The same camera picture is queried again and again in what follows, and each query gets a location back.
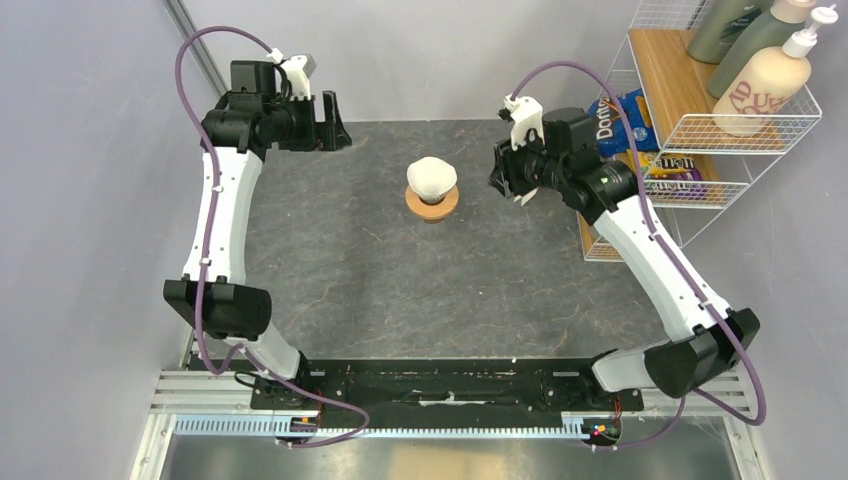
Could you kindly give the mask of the single white coffee filter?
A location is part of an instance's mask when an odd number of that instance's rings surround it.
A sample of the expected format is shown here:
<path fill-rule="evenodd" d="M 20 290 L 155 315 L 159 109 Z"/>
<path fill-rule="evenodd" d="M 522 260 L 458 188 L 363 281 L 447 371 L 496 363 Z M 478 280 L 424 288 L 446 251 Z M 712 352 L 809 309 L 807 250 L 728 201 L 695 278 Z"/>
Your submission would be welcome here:
<path fill-rule="evenodd" d="M 427 156 L 412 162 L 406 171 L 412 192 L 426 204 L 437 204 L 456 186 L 456 169 L 438 157 Z"/>

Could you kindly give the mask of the round wooden dripper stand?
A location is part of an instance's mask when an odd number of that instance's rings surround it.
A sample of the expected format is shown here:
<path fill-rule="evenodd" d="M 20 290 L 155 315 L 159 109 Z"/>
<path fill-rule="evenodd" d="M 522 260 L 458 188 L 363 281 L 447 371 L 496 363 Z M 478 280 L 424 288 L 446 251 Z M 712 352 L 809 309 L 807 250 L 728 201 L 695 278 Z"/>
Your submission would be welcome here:
<path fill-rule="evenodd" d="M 424 202 L 414 191 L 407 187 L 405 190 L 405 202 L 408 209 L 425 223 L 436 224 L 450 216 L 457 208 L 460 200 L 460 191 L 454 186 L 442 200 L 436 204 Z"/>

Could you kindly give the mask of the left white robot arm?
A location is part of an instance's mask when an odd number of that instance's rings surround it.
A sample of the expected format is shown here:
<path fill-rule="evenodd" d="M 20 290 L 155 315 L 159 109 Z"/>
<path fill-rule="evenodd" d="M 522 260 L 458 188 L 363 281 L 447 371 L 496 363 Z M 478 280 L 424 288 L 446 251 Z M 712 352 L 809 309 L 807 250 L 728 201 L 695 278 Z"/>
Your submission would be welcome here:
<path fill-rule="evenodd" d="M 203 193 L 190 255 L 163 296 L 193 328 L 245 351 L 265 375 L 277 374 L 276 396 L 290 408 L 307 405 L 314 383 L 302 353 L 272 326 L 268 291 L 246 282 L 245 245 L 254 188 L 269 149 L 337 151 L 352 143 L 334 92 L 322 93 L 316 118 L 310 76 L 314 59 L 300 54 L 272 61 L 234 60 L 232 88 L 201 121 Z"/>

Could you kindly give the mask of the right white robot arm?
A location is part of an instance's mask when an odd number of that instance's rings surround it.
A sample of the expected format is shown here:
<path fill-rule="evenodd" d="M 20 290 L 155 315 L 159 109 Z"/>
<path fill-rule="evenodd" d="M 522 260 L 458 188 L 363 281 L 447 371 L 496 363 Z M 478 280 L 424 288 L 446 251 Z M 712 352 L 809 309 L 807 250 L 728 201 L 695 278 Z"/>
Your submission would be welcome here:
<path fill-rule="evenodd" d="M 601 409 L 618 391 L 656 387 L 681 398 L 736 366 L 735 345 L 748 348 L 761 324 L 749 308 L 734 309 L 669 239 L 637 176 L 625 163 L 601 157 L 589 115 L 580 108 L 542 113 L 503 108 L 510 137 L 495 145 L 489 183 L 526 202 L 540 189 L 561 194 L 609 242 L 660 315 L 666 342 L 594 358 L 577 382 L 579 400 Z"/>

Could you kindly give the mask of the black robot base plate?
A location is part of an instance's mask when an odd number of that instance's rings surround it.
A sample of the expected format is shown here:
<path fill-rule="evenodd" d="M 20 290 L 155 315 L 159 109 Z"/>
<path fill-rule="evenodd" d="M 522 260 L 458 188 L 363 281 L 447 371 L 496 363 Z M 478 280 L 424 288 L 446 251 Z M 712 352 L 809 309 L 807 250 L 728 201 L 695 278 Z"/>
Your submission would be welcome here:
<path fill-rule="evenodd" d="M 313 359 L 295 385 L 255 379 L 254 410 L 318 410 L 324 428 L 354 428 L 363 409 L 372 429 L 550 428 L 564 412 L 640 412 L 633 389 L 607 393 L 586 359 Z"/>

